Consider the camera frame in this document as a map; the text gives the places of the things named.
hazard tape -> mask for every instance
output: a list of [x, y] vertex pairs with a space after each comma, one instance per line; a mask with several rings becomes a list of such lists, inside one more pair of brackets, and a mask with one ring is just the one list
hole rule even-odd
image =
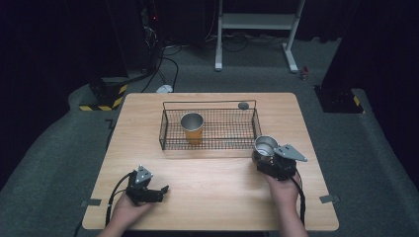
[[123, 101], [124, 93], [127, 85], [123, 85], [118, 90], [115, 100], [109, 105], [79, 105], [81, 111], [114, 111], [116, 110], [121, 102]]
[[355, 105], [357, 105], [357, 107], [359, 107], [361, 104], [360, 100], [356, 96], [354, 96], [354, 102], [355, 102]]

orange cup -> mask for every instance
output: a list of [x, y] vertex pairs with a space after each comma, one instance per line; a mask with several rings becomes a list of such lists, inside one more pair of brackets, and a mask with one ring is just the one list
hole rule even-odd
[[181, 126], [185, 131], [186, 139], [191, 145], [203, 142], [204, 118], [198, 113], [187, 113], [181, 118]]

white metal frame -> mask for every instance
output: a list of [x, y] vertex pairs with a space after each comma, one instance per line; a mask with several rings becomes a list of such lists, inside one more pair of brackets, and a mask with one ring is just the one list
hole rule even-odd
[[222, 29], [261, 29], [261, 30], [288, 30], [288, 42], [283, 43], [290, 71], [298, 72], [291, 48], [295, 32], [301, 18], [305, 0], [299, 0], [295, 14], [231, 14], [222, 12], [222, 0], [219, 0], [218, 29], [215, 51], [215, 71], [222, 70]]

small round object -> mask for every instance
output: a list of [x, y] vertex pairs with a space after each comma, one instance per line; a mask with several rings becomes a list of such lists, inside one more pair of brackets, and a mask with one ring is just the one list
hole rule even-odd
[[249, 104], [247, 104], [246, 102], [240, 102], [238, 104], [238, 109], [245, 111], [249, 109]]

cable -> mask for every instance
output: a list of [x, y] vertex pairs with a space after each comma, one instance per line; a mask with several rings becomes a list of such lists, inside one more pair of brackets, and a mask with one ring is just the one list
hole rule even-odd
[[77, 224], [77, 226], [76, 226], [76, 229], [74, 230], [74, 233], [73, 233], [73, 237], [77, 237], [77, 235], [78, 235], [78, 231], [79, 231], [79, 229], [80, 229], [80, 227], [81, 227], [81, 223], [83, 222], [83, 218], [81, 218], [81, 220], [78, 222], [78, 224]]
[[141, 76], [137, 76], [137, 77], [134, 77], [132, 79], [125, 80], [123, 82], [107, 82], [106, 85], [108, 85], [108, 86], [124, 86], [126, 84], [145, 79], [145, 78], [149, 77], [152, 73], [155, 73], [155, 71], [156, 71], [156, 69], [149, 70], [147, 73], [145, 73]]
[[117, 183], [117, 185], [115, 186], [114, 190], [112, 191], [111, 197], [109, 198], [108, 201], [108, 208], [106, 210], [106, 221], [105, 221], [105, 226], [107, 226], [109, 224], [109, 221], [111, 220], [111, 210], [112, 210], [112, 203], [114, 202], [114, 197], [117, 194], [117, 189], [120, 186], [120, 184], [126, 179], [128, 178], [131, 174], [133, 174], [133, 172], [126, 174], [122, 179], [120, 179], [120, 181]]
[[252, 40], [259, 40], [259, 39], [250, 39], [249, 44], [251, 44], [251, 45], [274, 45], [274, 44], [281, 43], [286, 39], [287, 38], [275, 38], [275, 37], [273, 37], [271, 39], [266, 39], [266, 40], [268, 40], [267, 42], [252, 42]]
[[215, 0], [213, 0], [213, 14], [212, 14], [212, 22], [210, 24], [210, 28], [209, 28], [209, 33], [207, 34], [207, 36], [204, 38], [205, 41], [208, 41], [208, 38], [212, 32], [212, 28], [213, 28], [213, 23], [215, 22], [215, 12], [216, 12], [216, 4], [215, 4]]
[[[229, 52], [239, 52], [239, 51], [244, 50], [247, 47], [247, 45], [249, 45], [249, 40], [246, 37], [241, 37], [241, 38], [244, 39], [244, 40], [243, 41], [238, 41], [238, 43], [244, 42], [245, 44], [244, 44], [243, 47], [241, 47], [237, 50], [232, 50], [232, 49], [228, 49], [228, 47], [224, 46], [224, 44], [223, 44], [222, 48], [225, 49], [226, 51], [229, 51]], [[240, 38], [230, 38], [228, 42], [235, 43], [235, 40], [237, 40], [237, 39], [240, 39]]]
[[160, 62], [158, 63], [158, 66], [156, 68], [156, 70], [154, 71], [153, 75], [151, 76], [150, 80], [148, 80], [147, 84], [145, 85], [145, 87], [142, 89], [141, 93], [143, 93], [145, 91], [145, 89], [147, 89], [147, 87], [150, 85], [151, 81], [153, 80], [153, 78], [156, 76], [156, 74], [159, 71], [160, 65], [161, 65], [161, 61], [162, 59], [160, 59]]
[[175, 46], [178, 46], [178, 47], [179, 47], [179, 50], [177, 50], [177, 51], [175, 51], [175, 52], [172, 52], [172, 53], [169, 53], [169, 54], [163, 54], [163, 56], [171, 56], [171, 55], [175, 55], [176, 53], [178, 53], [178, 52], [182, 51], [183, 46], [182, 46], [182, 45], [180, 45], [180, 44], [171, 45], [171, 46], [165, 46], [165, 47], [164, 47], [164, 49], [166, 49], [166, 48], [171, 48], [171, 47], [175, 47]]
[[176, 63], [174, 60], [167, 58], [167, 57], [162, 57], [162, 59], [166, 59], [169, 60], [171, 62], [173, 62], [176, 66], [176, 74], [175, 74], [175, 79], [173, 79], [173, 85], [172, 85], [172, 93], [175, 92], [175, 85], [176, 85], [176, 80], [178, 79], [178, 73], [179, 73], [179, 65], [178, 63]]
[[145, 42], [147, 43], [149, 53], [151, 54], [151, 50], [155, 47], [157, 41], [157, 34], [154, 32], [153, 29], [149, 27], [144, 27], [144, 31], [146, 33]]
[[301, 176], [299, 176], [299, 179], [301, 180], [301, 187], [299, 186], [299, 184], [296, 182], [296, 180], [293, 177], [289, 177], [289, 178], [290, 178], [291, 181], [293, 181], [296, 188], [298, 189], [299, 202], [300, 202], [300, 204], [299, 204], [299, 219], [301, 220], [302, 224], [305, 225], [305, 223], [304, 223], [304, 219], [305, 219], [305, 195], [304, 195], [304, 192], [302, 191]]
[[110, 130], [111, 130], [111, 131], [109, 132], [109, 135], [108, 135], [108, 140], [107, 140], [107, 142], [106, 142], [106, 150], [108, 150], [109, 144], [111, 143], [111, 137], [112, 137], [112, 134], [114, 134], [115, 126], [114, 126], [114, 125], [112, 125], [112, 123], [114, 122], [114, 120], [113, 120], [113, 119], [105, 119], [105, 121], [109, 121], [109, 126], [108, 126], [108, 129], [110, 129]]
[[122, 193], [123, 191], [126, 191], [126, 190], [121, 190], [121, 191], [116, 192], [116, 193], [114, 194], [114, 197], [115, 197], [117, 194]]
[[160, 78], [161, 78], [161, 81], [163, 82], [163, 85], [167, 85], [166, 80], [164, 78], [164, 74], [160, 70], [158, 70], [158, 74], [160, 75]]

